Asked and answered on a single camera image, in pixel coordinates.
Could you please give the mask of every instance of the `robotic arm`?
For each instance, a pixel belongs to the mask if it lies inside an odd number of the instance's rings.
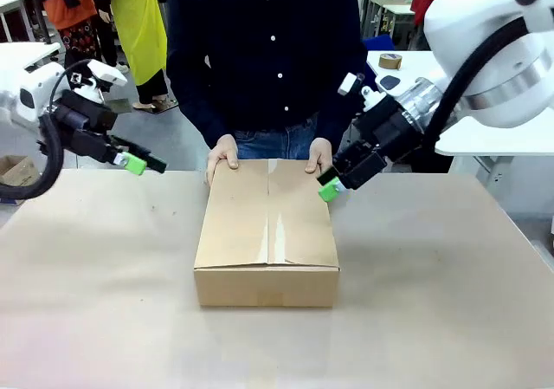
[[[87,65],[92,78],[72,73]],[[166,164],[151,156],[150,151],[128,140],[108,134],[117,114],[104,104],[101,89],[112,84],[123,86],[126,78],[115,68],[95,60],[77,62],[68,69],[50,63],[32,73],[22,72],[20,85],[0,90],[0,121],[33,132],[47,156],[41,177],[28,186],[0,184],[0,198],[35,198],[46,192],[57,180],[63,167],[64,150],[88,156],[99,162],[118,165],[137,175],[145,168],[164,172]]]
[[[441,69],[396,97],[361,88],[363,76],[345,78],[339,92],[363,98],[360,138],[319,177],[320,196],[356,190],[386,159],[434,149],[456,118],[515,127],[543,112],[554,97],[552,30],[554,0],[435,0],[425,35]]]

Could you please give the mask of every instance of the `chair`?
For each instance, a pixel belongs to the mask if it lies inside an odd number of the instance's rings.
[[[382,36],[376,36],[374,38],[366,38],[364,40],[364,46],[368,51],[395,51],[395,44],[392,42],[389,34],[383,34]],[[364,85],[377,91],[377,84],[375,83],[376,77],[377,76],[366,62]]]

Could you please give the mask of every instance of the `dark blue shirt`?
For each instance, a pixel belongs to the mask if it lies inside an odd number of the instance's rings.
[[[316,137],[336,150],[357,111],[338,87],[364,72],[357,0],[168,2],[167,75],[210,147],[234,130],[279,130],[319,113]]]

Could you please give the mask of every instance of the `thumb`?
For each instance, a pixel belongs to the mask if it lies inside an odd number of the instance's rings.
[[[227,163],[231,170],[236,170],[239,167],[239,159],[236,157],[235,149],[229,149],[227,151]]]
[[[321,155],[321,152],[310,151],[310,159],[306,164],[306,172],[312,174],[315,172],[316,167],[318,166],[318,159]]]

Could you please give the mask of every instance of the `cardboard box on floor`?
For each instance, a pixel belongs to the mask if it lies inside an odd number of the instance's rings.
[[[7,155],[0,158],[0,183],[15,186],[31,185],[40,177],[29,157]],[[24,200],[0,198],[0,204],[19,205]]]
[[[332,306],[337,250],[305,167],[280,159],[217,167],[194,268],[201,305]]]

